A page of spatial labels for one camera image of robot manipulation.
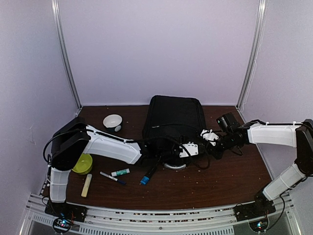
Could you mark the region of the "black student bag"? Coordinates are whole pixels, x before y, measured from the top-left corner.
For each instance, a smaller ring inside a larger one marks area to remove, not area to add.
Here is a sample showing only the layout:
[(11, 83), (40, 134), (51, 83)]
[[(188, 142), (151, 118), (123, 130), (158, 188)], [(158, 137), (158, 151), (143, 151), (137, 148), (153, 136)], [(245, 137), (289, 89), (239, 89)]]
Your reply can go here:
[[(195, 98), (155, 95), (152, 97), (147, 118), (142, 130), (143, 139), (148, 139), (150, 153), (163, 164), (163, 154), (167, 151), (179, 155), (179, 147), (193, 142), (205, 146), (200, 137), (206, 129), (202, 105)], [(208, 169), (210, 157), (202, 154), (187, 157), (199, 169)]]

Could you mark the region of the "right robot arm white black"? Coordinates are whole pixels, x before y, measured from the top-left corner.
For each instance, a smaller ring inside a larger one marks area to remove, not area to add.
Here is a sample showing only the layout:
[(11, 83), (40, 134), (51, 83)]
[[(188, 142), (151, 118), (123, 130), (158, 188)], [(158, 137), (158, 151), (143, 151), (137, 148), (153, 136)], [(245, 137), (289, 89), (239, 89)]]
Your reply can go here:
[(312, 119), (292, 123), (269, 123), (255, 119), (241, 125), (232, 113), (227, 113), (219, 117), (217, 123), (223, 135), (212, 130), (201, 133), (216, 159), (220, 159), (226, 150), (248, 144), (283, 145), (297, 150), (294, 163), (255, 195), (250, 209), (253, 215), (261, 216), (275, 198), (313, 175)]

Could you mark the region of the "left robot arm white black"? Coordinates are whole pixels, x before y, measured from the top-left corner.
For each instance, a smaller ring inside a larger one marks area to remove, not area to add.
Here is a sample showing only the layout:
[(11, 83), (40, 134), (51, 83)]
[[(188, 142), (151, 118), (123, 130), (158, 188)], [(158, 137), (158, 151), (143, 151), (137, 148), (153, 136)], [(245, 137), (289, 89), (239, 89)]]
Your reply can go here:
[(43, 158), (50, 165), (49, 201), (51, 209), (59, 216), (66, 217), (70, 206), (66, 202), (68, 177), (82, 154), (94, 154), (134, 165), (143, 157), (156, 157), (166, 161), (198, 154), (198, 145), (192, 142), (180, 143), (171, 137), (152, 137), (143, 140), (124, 139), (102, 132), (87, 125), (76, 117), (47, 142)]

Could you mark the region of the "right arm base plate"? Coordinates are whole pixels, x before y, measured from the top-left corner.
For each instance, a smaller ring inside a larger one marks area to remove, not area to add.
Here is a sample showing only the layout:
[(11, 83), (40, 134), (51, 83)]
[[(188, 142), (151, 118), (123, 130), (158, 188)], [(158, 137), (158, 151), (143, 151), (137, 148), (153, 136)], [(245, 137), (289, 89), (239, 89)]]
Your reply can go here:
[(248, 204), (237, 204), (233, 209), (238, 222), (255, 219), (276, 212), (276, 208), (273, 204), (267, 205), (264, 208), (259, 208), (256, 206), (255, 202)]

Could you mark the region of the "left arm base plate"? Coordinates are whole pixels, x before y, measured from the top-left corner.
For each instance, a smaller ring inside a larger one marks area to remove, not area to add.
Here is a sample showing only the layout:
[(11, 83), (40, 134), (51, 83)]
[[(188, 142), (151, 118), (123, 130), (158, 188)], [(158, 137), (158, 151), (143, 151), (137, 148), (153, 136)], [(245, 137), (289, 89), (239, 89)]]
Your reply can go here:
[(52, 203), (45, 208), (45, 213), (54, 217), (70, 221), (84, 222), (87, 215), (87, 207), (68, 203)]

